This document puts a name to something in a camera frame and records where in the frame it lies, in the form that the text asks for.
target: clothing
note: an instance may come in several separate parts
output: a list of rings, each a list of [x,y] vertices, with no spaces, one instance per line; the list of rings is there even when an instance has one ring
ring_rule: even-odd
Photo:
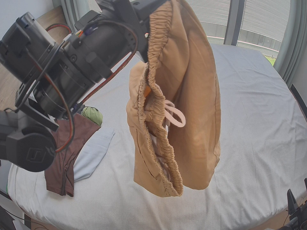
[[[93,121],[95,124],[101,126],[103,115],[95,107],[85,106],[81,112],[81,115]]]
[[[45,170],[46,186],[48,191],[52,191],[61,196],[66,193],[73,197],[74,195],[74,169],[75,160],[87,142],[87,140],[100,128],[91,120],[76,113],[75,136],[70,146],[59,153],[52,165]],[[52,132],[56,145],[59,148],[69,137],[69,121],[58,120],[59,128],[57,132]]]
[[[101,127],[84,144],[74,163],[74,181],[88,178],[106,154],[113,135],[112,128]]]
[[[181,196],[183,185],[205,189],[220,157],[220,89],[212,49],[185,0],[150,15],[148,63],[130,71],[129,93],[134,181],[160,197]],[[172,123],[167,132],[167,103],[183,113],[184,127]]]

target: white bed sheet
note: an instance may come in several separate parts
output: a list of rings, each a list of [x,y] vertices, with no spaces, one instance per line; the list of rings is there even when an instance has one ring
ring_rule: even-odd
[[[134,143],[126,122],[130,68],[87,104],[115,135],[74,197],[46,190],[44,172],[12,166],[10,197],[27,215],[59,229],[249,229],[306,194],[307,123],[297,102],[258,51],[212,44],[220,82],[221,157],[205,190],[159,198],[133,182]]]

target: maroon garment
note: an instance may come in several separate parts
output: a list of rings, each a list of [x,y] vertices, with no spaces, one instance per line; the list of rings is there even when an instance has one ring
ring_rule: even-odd
[[[45,170],[47,190],[61,196],[66,193],[74,196],[74,163],[87,140],[100,128],[99,125],[86,117],[75,114],[75,136],[69,148],[56,154],[52,165]],[[69,121],[58,120],[57,132],[52,132],[57,148],[62,146],[69,137]]]

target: green garment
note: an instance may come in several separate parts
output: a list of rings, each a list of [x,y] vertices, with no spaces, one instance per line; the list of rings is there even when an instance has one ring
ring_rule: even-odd
[[[103,115],[95,107],[85,106],[81,112],[81,115],[98,124],[99,126],[102,124]]]

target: drawstring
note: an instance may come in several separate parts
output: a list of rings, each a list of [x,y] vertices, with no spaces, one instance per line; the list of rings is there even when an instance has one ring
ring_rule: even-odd
[[[166,125],[168,127],[170,126],[170,123],[179,128],[185,126],[185,116],[180,110],[175,108],[175,105],[172,102],[165,100],[164,108],[165,108]],[[173,113],[175,113],[180,118],[181,122],[179,122],[173,117]]]

